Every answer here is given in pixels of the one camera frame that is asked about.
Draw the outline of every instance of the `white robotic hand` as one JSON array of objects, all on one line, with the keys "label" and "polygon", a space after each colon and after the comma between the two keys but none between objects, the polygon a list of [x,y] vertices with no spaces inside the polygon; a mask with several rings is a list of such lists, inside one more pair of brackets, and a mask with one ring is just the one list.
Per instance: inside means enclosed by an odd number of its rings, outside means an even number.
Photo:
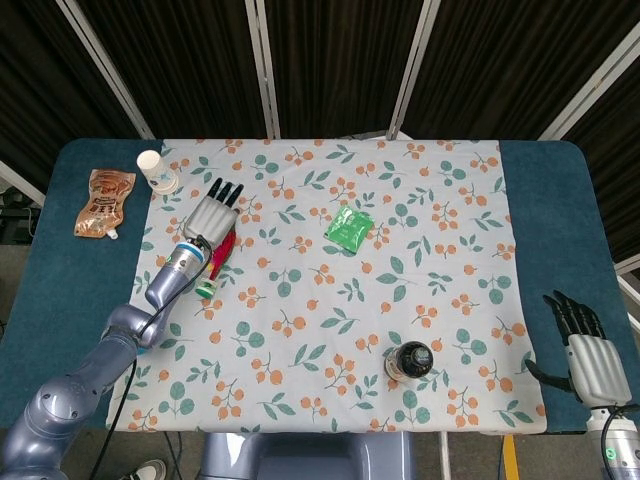
[{"label": "white robotic hand", "polygon": [[229,195],[231,182],[227,182],[218,193],[221,185],[222,179],[218,178],[189,216],[184,227],[185,237],[196,239],[201,235],[213,250],[222,243],[229,230],[235,225],[238,212],[232,207],[244,188],[243,185],[238,185]]},{"label": "white robotic hand", "polygon": [[604,478],[640,480],[638,430],[621,416],[638,406],[628,405],[631,390],[618,350],[607,340],[593,310],[556,290],[553,293],[555,299],[543,298],[553,310],[565,345],[569,377],[548,375],[531,360],[526,360],[527,368],[540,383],[573,392],[591,409],[587,434],[600,454]]},{"label": "white robotic hand", "polygon": [[569,377],[544,373],[527,360],[531,374],[541,383],[574,392],[589,408],[625,405],[631,390],[615,345],[607,340],[598,316],[586,305],[554,291],[555,297],[544,295],[556,318],[569,362]]}]

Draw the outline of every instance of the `green snack bag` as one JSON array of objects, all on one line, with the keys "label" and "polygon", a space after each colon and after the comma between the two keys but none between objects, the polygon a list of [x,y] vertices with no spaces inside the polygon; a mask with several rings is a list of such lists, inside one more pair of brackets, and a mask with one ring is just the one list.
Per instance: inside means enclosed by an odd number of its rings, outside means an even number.
[{"label": "green snack bag", "polygon": [[371,217],[343,205],[324,236],[351,253],[356,253],[372,226]]}]

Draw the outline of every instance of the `shoe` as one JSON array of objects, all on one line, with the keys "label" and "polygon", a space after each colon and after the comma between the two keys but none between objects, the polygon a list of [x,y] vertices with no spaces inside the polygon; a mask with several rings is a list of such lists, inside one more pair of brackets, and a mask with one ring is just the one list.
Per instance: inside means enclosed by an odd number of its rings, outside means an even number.
[{"label": "shoe", "polygon": [[149,460],[120,480],[165,480],[166,476],[167,466],[162,460]]}]

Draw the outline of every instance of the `white pole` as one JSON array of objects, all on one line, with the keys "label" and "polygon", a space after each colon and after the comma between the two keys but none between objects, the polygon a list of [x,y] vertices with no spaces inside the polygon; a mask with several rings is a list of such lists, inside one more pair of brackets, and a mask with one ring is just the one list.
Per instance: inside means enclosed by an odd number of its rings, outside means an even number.
[{"label": "white pole", "polygon": [[620,286],[620,290],[622,290],[633,303],[640,307],[640,292],[633,288],[629,282],[620,275],[618,275],[618,285]]},{"label": "white pole", "polygon": [[449,461],[449,438],[447,432],[438,432],[440,440],[440,470],[442,480],[451,480],[451,462]]},{"label": "white pole", "polygon": [[105,82],[111,88],[118,102],[124,109],[125,114],[138,131],[141,138],[154,139],[151,128],[142,116],[142,112],[136,105],[133,96],[125,85],[122,77],[118,73],[115,65],[111,61],[109,54],[105,50],[102,42],[93,31],[89,20],[84,16],[76,0],[56,0],[58,7],[73,28],[87,53],[102,74]]},{"label": "white pole", "polygon": [[616,263],[613,268],[616,270],[618,275],[623,275],[634,270],[640,270],[640,253]]},{"label": "white pole", "polygon": [[262,100],[262,113],[264,124],[267,129],[267,137],[274,138],[273,118],[271,107],[269,107],[269,92],[267,90],[267,74],[264,67],[264,57],[260,45],[260,27],[258,26],[258,14],[254,0],[244,1],[247,10],[247,21],[249,23],[249,34],[251,35],[251,46],[253,48],[253,60],[256,64],[256,74],[258,75],[258,88],[260,89],[260,99]]},{"label": "white pole", "polygon": [[3,161],[0,161],[0,177],[4,178],[7,182],[16,187],[38,205],[44,205],[44,193],[42,193],[37,187],[31,185],[31,183],[21,177]]},{"label": "white pole", "polygon": [[640,55],[640,22],[591,75],[538,140],[560,140]]},{"label": "white pole", "polygon": [[413,43],[411,44],[409,57],[407,58],[407,65],[404,69],[402,83],[400,83],[396,106],[393,109],[393,115],[391,115],[391,123],[386,135],[387,140],[395,140],[397,138],[402,122],[404,122],[404,116],[407,113],[407,107],[411,100],[413,88],[416,85],[418,72],[420,71],[424,53],[429,44],[429,37],[431,37],[439,8],[440,0],[424,0],[422,4],[422,10],[420,11],[420,17],[416,25],[416,32],[413,36]]},{"label": "white pole", "polygon": [[271,46],[269,45],[269,29],[267,28],[267,12],[264,0],[257,0],[258,23],[260,25],[260,40],[264,66],[267,74],[267,90],[269,91],[269,105],[271,106],[271,118],[273,119],[273,133],[276,139],[280,137],[280,118],[278,117],[278,102],[276,99],[276,84],[273,77],[273,64],[271,62]]}]

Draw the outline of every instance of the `white paper cup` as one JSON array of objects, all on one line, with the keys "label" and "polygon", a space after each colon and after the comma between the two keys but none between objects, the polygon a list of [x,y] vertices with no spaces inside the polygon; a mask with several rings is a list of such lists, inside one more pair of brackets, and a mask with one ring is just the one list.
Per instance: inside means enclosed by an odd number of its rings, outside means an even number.
[{"label": "white paper cup", "polygon": [[180,181],[176,172],[165,165],[162,157],[155,150],[142,152],[138,155],[136,163],[154,192],[169,195],[178,188]]}]

